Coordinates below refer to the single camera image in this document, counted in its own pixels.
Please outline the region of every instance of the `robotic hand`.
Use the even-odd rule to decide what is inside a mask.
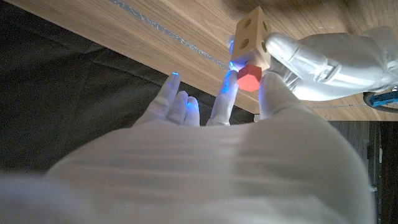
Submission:
[[[269,118],[286,108],[296,108],[310,111],[287,88],[280,75],[265,71],[266,75],[260,81],[259,106],[260,118]],[[232,107],[238,92],[237,71],[227,72],[217,94],[207,126],[229,125]],[[159,94],[150,103],[145,113],[136,121],[133,127],[140,124],[165,120],[184,126],[199,126],[199,109],[197,100],[178,91],[180,77],[173,73],[168,77]]]
[[[207,126],[229,125],[229,118],[238,91],[236,75],[235,71],[229,71],[226,74]],[[173,72],[148,109],[133,126],[154,120],[165,120],[184,126],[199,126],[198,102],[194,97],[188,97],[187,92],[178,92],[179,86],[180,77],[178,73]]]
[[[301,100],[334,100],[398,85],[398,45],[391,27],[299,41],[273,33],[266,49],[273,56],[268,71],[278,73]]]

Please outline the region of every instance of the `red hexagonal block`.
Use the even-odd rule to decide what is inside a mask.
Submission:
[[[246,65],[238,72],[238,84],[241,90],[255,91],[260,87],[261,67]]]

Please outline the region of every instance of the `black floor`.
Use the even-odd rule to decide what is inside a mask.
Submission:
[[[131,126],[167,75],[0,2],[0,169],[45,172],[78,146]],[[201,125],[215,100],[197,98]],[[234,108],[231,124],[253,121]]]

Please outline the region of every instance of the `table surface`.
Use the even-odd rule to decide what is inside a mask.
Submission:
[[[395,0],[6,1],[158,71],[179,72],[183,82],[212,95],[228,69],[228,37],[258,5],[272,31],[296,39],[377,26],[398,34]],[[258,113],[257,94],[239,91],[235,105]],[[327,120],[398,120],[398,114],[366,106],[362,94],[305,104]]]

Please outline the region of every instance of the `wooden cube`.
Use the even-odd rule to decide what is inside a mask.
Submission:
[[[271,27],[260,6],[238,22],[231,57],[238,70],[246,64],[256,65],[262,70],[270,67],[271,55],[265,45],[270,33]]]

